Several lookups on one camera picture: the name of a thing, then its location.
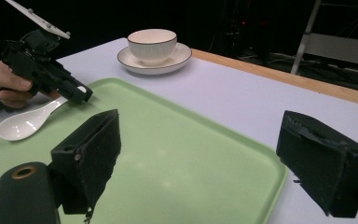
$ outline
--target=white bowl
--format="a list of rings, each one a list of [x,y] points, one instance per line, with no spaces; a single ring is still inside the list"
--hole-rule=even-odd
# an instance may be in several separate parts
[[[145,64],[164,63],[175,49],[176,33],[163,29],[148,29],[128,36],[130,51]]]

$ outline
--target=tabletop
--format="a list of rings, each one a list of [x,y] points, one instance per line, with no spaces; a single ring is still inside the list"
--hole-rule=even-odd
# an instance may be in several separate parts
[[[358,142],[358,91],[193,49],[186,66],[165,75],[127,71],[117,60],[120,38],[59,59],[85,84],[118,77],[205,118],[276,148],[285,110],[318,119]],[[48,99],[38,95],[30,109]],[[14,113],[0,111],[0,121]],[[358,223],[327,217],[289,174],[269,223]]]

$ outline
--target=saucer rim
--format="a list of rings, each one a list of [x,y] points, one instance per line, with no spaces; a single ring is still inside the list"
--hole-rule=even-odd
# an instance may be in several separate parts
[[[186,58],[185,58],[184,60],[182,60],[181,62],[179,62],[179,63],[174,63],[174,64],[171,64],[171,65],[166,65],[166,66],[164,66],[164,63],[163,63],[161,66],[153,66],[153,67],[136,67],[136,66],[128,65],[127,63],[124,63],[124,62],[122,62],[122,61],[120,60],[119,55],[120,55],[124,50],[129,49],[130,47],[126,47],[126,48],[122,49],[121,51],[119,51],[118,54],[117,54],[117,60],[118,60],[122,65],[124,65],[125,67],[130,67],[130,68],[133,68],[133,69],[139,69],[139,70],[152,70],[152,69],[160,70],[160,69],[168,69],[168,68],[170,68],[170,67],[174,67],[174,66],[177,66],[177,65],[179,65],[179,64],[186,63],[186,62],[191,58],[191,56],[193,55],[193,50],[192,50],[189,46],[178,42],[178,43],[176,43],[176,47],[175,47],[175,48],[178,48],[178,45],[182,45],[182,46],[184,46],[185,48],[188,48],[188,49],[189,49],[189,55],[188,55],[188,57],[186,57]]]

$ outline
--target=white spoon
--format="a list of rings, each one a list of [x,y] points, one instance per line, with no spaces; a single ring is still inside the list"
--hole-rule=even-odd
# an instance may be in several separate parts
[[[3,120],[0,123],[0,137],[8,141],[18,141],[36,133],[42,127],[50,114],[68,100],[63,96],[37,108]]]

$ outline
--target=bowl rim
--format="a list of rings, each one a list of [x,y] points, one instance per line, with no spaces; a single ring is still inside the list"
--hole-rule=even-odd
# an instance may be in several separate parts
[[[139,42],[139,41],[134,41],[131,40],[131,36],[135,35],[136,33],[140,33],[140,32],[151,32],[151,31],[164,31],[164,32],[169,32],[171,34],[173,34],[173,38],[165,40],[165,41],[159,41],[159,42],[153,42],[153,43],[145,43],[145,42]],[[139,44],[139,45],[156,45],[156,44],[163,44],[163,43],[167,43],[167,42],[171,42],[173,40],[177,39],[177,34],[174,31],[171,30],[167,30],[167,29],[144,29],[144,30],[139,30],[139,31],[135,31],[132,32],[131,34],[129,34],[127,36],[127,40],[133,44]]]

